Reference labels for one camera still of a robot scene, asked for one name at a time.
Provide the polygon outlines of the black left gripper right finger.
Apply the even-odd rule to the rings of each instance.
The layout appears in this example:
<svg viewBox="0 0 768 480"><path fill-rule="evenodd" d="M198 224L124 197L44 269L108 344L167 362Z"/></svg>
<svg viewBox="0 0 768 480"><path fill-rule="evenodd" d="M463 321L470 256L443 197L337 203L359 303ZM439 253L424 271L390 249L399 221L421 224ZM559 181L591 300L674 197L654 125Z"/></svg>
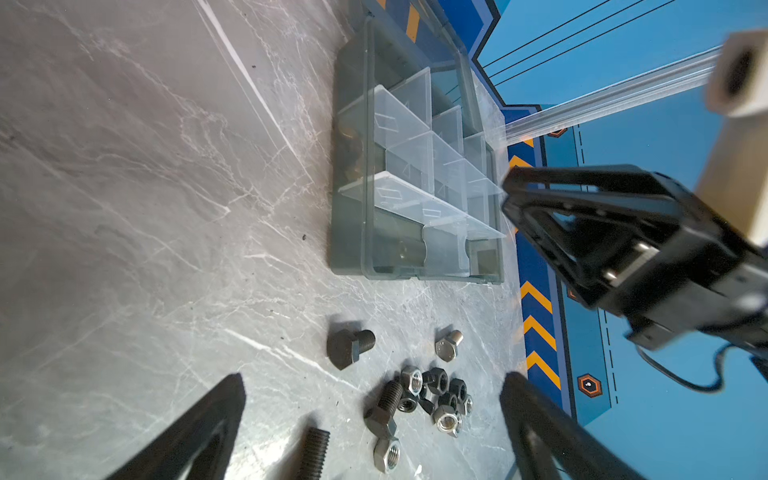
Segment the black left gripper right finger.
<svg viewBox="0 0 768 480"><path fill-rule="evenodd" d="M506 375L500 405L523 479L640 479L518 372Z"/></svg>

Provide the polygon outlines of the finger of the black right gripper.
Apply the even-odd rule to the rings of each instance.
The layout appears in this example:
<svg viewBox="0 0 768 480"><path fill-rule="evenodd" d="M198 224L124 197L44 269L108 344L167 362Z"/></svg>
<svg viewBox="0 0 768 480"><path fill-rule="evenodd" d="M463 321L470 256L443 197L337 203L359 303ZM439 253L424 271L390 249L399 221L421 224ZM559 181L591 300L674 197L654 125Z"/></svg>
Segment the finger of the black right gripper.
<svg viewBox="0 0 768 480"><path fill-rule="evenodd" d="M592 212L503 205L503 212L584 306L594 309L610 289L604 271L629 249L636 232Z"/></svg>
<svg viewBox="0 0 768 480"><path fill-rule="evenodd" d="M671 179L630 165L515 168L502 211L531 238L672 240L690 235L689 195Z"/></svg>

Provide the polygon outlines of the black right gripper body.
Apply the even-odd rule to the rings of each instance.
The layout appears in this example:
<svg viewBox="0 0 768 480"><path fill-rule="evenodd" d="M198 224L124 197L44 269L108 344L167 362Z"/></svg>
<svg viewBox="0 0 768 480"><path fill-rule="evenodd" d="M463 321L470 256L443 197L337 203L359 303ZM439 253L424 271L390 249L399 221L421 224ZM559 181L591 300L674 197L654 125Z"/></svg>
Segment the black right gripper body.
<svg viewBox="0 0 768 480"><path fill-rule="evenodd" d="M699 331L767 372L767 255L677 181L610 173L598 217L629 235L601 267L598 307L630 322L640 353Z"/></svg>

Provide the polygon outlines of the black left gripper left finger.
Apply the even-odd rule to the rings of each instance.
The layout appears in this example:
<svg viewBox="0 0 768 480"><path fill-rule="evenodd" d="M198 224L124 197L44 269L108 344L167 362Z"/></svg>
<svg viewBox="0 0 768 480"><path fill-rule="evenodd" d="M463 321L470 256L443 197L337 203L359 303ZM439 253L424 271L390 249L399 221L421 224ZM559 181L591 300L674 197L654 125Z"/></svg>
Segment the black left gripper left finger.
<svg viewBox="0 0 768 480"><path fill-rule="evenodd" d="M222 479L245 407L242 375L224 377L111 479Z"/></svg>

